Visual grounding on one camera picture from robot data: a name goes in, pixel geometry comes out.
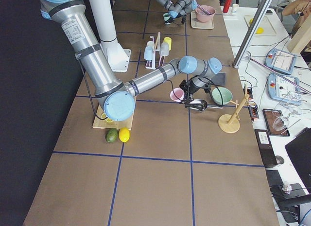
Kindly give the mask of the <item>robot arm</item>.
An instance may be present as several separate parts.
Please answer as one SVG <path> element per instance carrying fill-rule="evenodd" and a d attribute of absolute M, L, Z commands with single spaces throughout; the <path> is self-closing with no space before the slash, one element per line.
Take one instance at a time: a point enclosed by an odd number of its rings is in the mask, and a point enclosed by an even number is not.
<path fill-rule="evenodd" d="M 86 16 L 83 0 L 40 0 L 45 19 L 60 23 L 75 51 L 76 59 L 89 74 L 95 96 L 104 113 L 112 120 L 128 119 L 135 109 L 134 97 L 149 91 L 178 74 L 193 74 L 187 93 L 193 94 L 217 75 L 222 64 L 217 58 L 201 60 L 192 56 L 174 59 L 154 71 L 126 83 L 114 71 L 129 56 L 118 43 L 110 0 L 89 0 L 98 35 Z"/>
<path fill-rule="evenodd" d="M 174 23 L 177 18 L 181 18 L 181 24 L 184 24 L 188 14 L 191 14 L 198 7 L 196 0 L 156 0 L 168 12 L 163 15 L 166 25 Z"/>

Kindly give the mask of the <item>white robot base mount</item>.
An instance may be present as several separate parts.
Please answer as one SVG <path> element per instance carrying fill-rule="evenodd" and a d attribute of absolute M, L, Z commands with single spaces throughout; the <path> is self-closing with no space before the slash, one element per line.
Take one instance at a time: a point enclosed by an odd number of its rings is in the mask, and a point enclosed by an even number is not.
<path fill-rule="evenodd" d="M 131 50 L 118 42 L 110 0 L 89 0 L 101 48 L 114 72 L 127 72 Z"/>

